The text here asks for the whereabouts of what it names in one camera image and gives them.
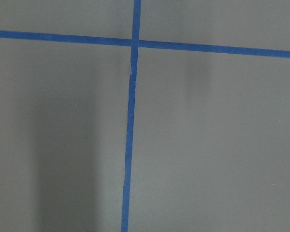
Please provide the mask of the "crossing blue tape strip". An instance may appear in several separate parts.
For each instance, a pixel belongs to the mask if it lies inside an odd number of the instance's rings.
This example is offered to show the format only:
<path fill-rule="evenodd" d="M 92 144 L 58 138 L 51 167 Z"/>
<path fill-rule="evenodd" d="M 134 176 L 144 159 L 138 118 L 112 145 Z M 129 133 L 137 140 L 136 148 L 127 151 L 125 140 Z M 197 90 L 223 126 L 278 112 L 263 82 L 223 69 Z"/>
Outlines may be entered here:
<path fill-rule="evenodd" d="M 52 34 L 52 33 L 37 33 L 37 32 L 7 31 L 7 30 L 0 30 L 0 38 L 52 41 L 52 42 L 63 42 L 63 43 L 78 43 L 78 44 L 100 44 L 100 45 L 114 45 L 114 46 L 126 46 L 126 47 L 132 46 L 131 39 L 64 35 L 64 34 Z M 169 49 L 169 50 L 179 50 L 179 51 L 197 51 L 197 52 L 209 52 L 209 53 L 290 58 L 290 51 L 285 51 L 285 50 L 246 48 L 246 47 L 233 47 L 233 46 L 220 46 L 220 45 L 205 45 L 205 44 L 192 44 L 192 43 L 191 44 L 190 43 L 172 43 L 172 42 L 146 41 L 146 40 L 140 40 L 137 44 L 140 48 L 154 48 L 154 49 Z"/>

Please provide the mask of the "long blue tape strip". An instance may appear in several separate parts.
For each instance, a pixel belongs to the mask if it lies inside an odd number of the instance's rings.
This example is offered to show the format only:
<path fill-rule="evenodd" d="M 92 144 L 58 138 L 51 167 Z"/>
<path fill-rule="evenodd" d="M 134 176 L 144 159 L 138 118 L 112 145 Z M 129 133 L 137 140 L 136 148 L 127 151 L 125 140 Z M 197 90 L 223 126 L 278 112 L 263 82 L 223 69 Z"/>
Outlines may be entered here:
<path fill-rule="evenodd" d="M 141 20 L 141 5 L 140 0 L 135 0 L 133 5 L 133 21 L 131 35 L 131 50 L 130 50 L 130 78 L 128 92 L 128 110 L 127 110 L 127 130 L 125 144 L 125 176 L 123 184 L 122 212 L 121 212 L 121 231 L 129 230 L 129 209 L 130 209 L 130 190 L 131 190 L 131 167 L 132 167 L 132 152 L 133 152 L 133 130 L 134 130 L 134 115 L 135 115 L 135 97 L 137 83 L 137 68 L 138 68 L 138 51 L 139 51 L 139 34 Z"/>

